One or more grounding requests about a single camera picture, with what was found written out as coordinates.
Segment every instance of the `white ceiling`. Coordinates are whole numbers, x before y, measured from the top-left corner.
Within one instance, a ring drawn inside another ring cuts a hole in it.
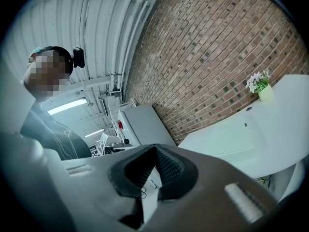
[[[155,0],[29,0],[16,16],[1,48],[1,56],[21,80],[28,57],[38,46],[62,46],[71,54],[74,47],[85,53],[85,67],[74,69],[70,83],[43,104],[46,110],[86,97],[87,104],[57,113],[56,120],[81,137],[105,129],[113,133],[110,117],[98,101],[109,91],[111,71],[126,66],[127,77],[143,24]],[[89,146],[100,133],[84,138]]]

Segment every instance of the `potted plant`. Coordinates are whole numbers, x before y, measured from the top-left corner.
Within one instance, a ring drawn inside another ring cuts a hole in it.
[[[258,93],[260,100],[266,102],[273,98],[274,91],[269,84],[270,76],[267,71],[253,74],[247,81],[246,88],[250,89],[251,93]]]

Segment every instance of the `yellow pot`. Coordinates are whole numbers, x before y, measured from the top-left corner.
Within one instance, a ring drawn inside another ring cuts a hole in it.
[[[271,85],[268,84],[266,88],[262,91],[258,92],[260,100],[262,102],[270,101],[274,97],[274,90],[272,89]]]

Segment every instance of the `dark shirt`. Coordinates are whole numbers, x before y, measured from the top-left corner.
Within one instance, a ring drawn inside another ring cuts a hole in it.
[[[28,113],[21,134],[38,140],[43,148],[57,151],[61,160],[91,157],[86,142],[37,103]]]

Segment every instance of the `man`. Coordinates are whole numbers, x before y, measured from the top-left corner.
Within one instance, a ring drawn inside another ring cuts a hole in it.
[[[81,137],[42,109],[42,102],[69,79],[72,71],[73,59],[67,50],[58,46],[38,47],[29,57],[22,81],[36,102],[21,134],[38,140],[44,148],[57,151],[62,160],[91,157],[89,147]]]

